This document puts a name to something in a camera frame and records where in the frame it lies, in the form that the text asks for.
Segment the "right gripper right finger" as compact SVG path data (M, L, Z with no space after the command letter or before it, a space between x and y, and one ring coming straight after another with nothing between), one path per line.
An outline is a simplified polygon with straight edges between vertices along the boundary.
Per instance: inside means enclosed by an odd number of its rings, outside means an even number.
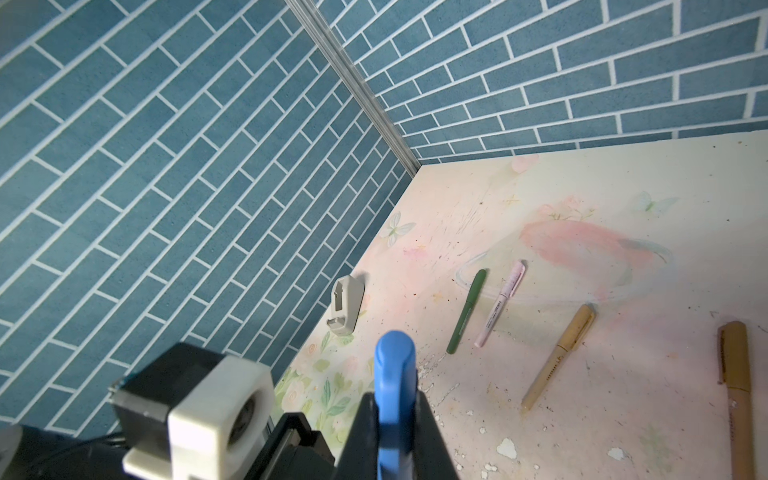
M415 479L459 479L423 391L417 392L414 405L413 466Z

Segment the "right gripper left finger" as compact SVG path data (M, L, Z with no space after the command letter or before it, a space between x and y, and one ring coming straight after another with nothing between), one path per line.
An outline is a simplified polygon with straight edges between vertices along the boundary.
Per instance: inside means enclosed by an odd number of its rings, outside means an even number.
M362 396L347 442L337 462L335 480L377 480L379 413L373 392Z

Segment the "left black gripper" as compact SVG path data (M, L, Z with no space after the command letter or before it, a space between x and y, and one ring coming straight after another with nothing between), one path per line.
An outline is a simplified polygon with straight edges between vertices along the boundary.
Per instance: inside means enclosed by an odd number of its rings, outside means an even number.
M302 412L291 412L282 415L244 478L326 480L334 471L335 457L323 434Z

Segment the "blue pen cap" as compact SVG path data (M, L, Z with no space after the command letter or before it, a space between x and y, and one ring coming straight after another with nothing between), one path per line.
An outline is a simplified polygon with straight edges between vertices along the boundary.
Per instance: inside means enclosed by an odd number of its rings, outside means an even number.
M412 479L414 410L417 393L416 350L402 331L389 331L374 355L378 408L378 479Z

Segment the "green pen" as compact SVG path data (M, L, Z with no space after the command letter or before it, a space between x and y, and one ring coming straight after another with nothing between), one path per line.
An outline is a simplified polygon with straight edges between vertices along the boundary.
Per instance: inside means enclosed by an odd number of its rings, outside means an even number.
M470 285L468 295L463 305L462 311L459 315L459 319L451 335L449 343L446 348L447 354L455 354L458 346L461 342L462 336L466 329L466 326L470 320L474 307L481 295L483 285L487 277L487 270L480 269Z

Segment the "pink pen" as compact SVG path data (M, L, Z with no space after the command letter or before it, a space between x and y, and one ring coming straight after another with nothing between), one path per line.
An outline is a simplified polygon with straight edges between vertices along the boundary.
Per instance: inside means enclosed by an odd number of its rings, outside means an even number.
M527 262L525 260L518 260L515 262L507 281L502 286L497 296L497 299L489 313L483 329L474 342L475 347L482 348L486 344L495 324L503 313L507 302L516 293L522 279L524 278L526 270Z

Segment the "brown pen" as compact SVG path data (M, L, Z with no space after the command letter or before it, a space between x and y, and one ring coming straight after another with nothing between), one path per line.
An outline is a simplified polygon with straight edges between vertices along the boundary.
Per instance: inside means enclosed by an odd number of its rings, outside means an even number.
M746 325L730 321L718 329L719 382L727 389L731 474L755 479L751 367Z

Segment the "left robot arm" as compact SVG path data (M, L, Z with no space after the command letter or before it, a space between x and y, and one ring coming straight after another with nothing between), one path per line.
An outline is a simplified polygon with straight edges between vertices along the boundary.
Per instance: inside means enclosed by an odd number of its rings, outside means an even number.
M78 440L24 425L1 430L3 479L131 479L124 471L124 436ZM285 413L246 479L329 479L335 458L321 432L302 413Z

